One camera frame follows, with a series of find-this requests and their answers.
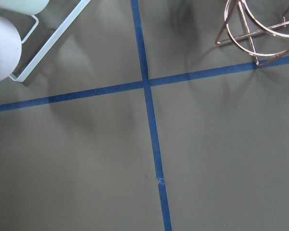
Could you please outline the pale lilac cup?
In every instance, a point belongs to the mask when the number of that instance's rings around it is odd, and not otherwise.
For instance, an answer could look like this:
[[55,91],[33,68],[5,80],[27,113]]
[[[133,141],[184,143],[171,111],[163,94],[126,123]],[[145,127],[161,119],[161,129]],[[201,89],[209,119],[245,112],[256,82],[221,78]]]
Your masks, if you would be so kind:
[[17,67],[22,52],[22,43],[16,27],[0,17],[0,81]]

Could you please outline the pale green cup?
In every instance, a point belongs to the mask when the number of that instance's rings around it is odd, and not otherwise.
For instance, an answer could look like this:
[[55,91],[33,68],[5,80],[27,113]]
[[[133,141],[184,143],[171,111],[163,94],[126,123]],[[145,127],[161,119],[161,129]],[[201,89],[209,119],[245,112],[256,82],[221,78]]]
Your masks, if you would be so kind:
[[36,15],[45,9],[49,0],[0,0],[0,8],[25,15]]

